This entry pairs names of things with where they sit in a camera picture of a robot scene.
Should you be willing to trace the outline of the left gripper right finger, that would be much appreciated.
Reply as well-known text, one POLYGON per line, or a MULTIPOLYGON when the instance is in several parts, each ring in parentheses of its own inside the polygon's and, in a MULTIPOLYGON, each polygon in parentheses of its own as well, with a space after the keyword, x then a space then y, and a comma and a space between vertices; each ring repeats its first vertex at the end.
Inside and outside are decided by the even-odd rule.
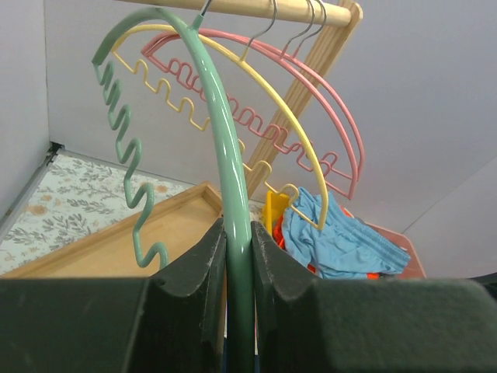
POLYGON ((263 372, 494 372, 496 302, 471 280, 324 280, 252 223, 263 372))

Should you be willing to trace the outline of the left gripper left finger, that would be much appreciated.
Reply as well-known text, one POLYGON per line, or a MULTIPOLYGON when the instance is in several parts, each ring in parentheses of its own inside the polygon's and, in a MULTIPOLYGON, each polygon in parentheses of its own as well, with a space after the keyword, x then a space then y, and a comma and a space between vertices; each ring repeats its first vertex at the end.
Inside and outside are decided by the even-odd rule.
POLYGON ((4 279, 3 372, 219 372, 226 235, 150 277, 4 279))

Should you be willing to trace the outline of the green wavy hanger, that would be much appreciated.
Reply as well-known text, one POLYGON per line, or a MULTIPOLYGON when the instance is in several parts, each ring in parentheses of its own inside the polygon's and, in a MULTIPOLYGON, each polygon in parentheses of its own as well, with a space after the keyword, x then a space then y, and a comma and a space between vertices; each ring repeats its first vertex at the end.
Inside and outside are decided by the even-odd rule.
POLYGON ((119 21, 105 36, 96 51, 92 65, 103 88, 103 98, 108 107, 108 121, 117 132, 116 155, 120 164, 129 167, 123 180, 127 206, 135 208, 141 201, 144 209, 132 231, 134 255, 137 265, 146 267, 155 258, 165 267, 169 262, 166 247, 161 242, 149 250, 141 247, 140 230, 152 211, 155 202, 151 184, 147 183, 136 192, 132 191, 130 179, 142 156, 142 143, 138 138, 128 145, 122 140, 131 122, 130 106, 120 106, 121 81, 114 76, 114 64, 106 60, 117 41, 132 27, 149 20, 166 21, 180 35, 200 75, 205 89, 210 122, 213 128, 218 172, 224 213, 224 230, 227 234, 227 280, 228 280, 228 351, 229 372, 253 372, 255 370, 255 299, 252 272, 252 231, 248 196, 245 190, 245 174, 241 151, 227 95, 221 78, 206 48, 200 41, 199 29, 203 15, 199 14, 187 25, 173 12, 147 7, 132 12, 119 21))

